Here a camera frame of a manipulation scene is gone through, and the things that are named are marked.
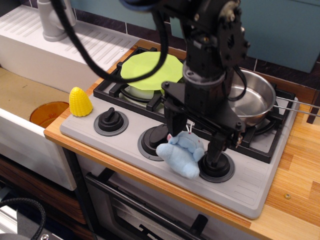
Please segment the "gray faucet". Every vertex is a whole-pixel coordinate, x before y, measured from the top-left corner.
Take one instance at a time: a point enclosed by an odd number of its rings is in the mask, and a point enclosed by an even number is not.
[[[66,9],[65,13],[68,17],[70,24],[74,26],[76,24],[76,18],[72,11],[70,0],[64,0]],[[43,37],[49,42],[60,41],[67,37],[67,33],[64,30],[54,8],[51,5],[50,0],[37,0],[40,19],[43,27]]]

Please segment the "tiled wall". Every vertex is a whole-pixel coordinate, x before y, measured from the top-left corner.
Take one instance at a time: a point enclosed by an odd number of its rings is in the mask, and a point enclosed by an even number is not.
[[[22,4],[37,8],[37,0],[20,0]],[[113,29],[122,33],[130,34],[141,39],[146,39],[154,42],[159,42],[159,36],[156,31],[132,25],[130,23],[113,20],[102,17],[85,11],[75,9],[76,18],[80,21],[88,22],[94,25],[99,25],[105,28]],[[173,48],[186,49],[186,44],[183,39],[174,37],[170,34],[170,23],[166,23],[169,33],[169,44]],[[311,73],[294,70],[288,67],[276,65],[270,62],[262,61],[255,58],[248,58],[241,62],[240,67],[255,71],[257,73],[267,74],[276,78],[284,79],[300,85],[320,90],[320,56],[313,67]]]

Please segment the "plush elephant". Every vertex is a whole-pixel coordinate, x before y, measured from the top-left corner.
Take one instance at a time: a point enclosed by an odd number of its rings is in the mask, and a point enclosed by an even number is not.
[[[188,179],[199,176],[198,161],[204,156],[204,144],[193,132],[182,131],[177,136],[168,135],[168,143],[160,144],[156,154],[176,173]]]

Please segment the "corn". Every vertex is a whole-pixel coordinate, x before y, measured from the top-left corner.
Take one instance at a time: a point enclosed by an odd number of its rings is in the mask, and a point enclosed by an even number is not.
[[[87,94],[77,86],[70,92],[69,106],[70,112],[77,117],[87,116],[94,108]]]

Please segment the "orange bowl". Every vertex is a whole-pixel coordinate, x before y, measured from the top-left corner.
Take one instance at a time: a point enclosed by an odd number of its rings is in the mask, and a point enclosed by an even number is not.
[[[69,103],[64,101],[55,101],[43,104],[33,110],[30,115],[30,122],[46,128],[68,107]]]

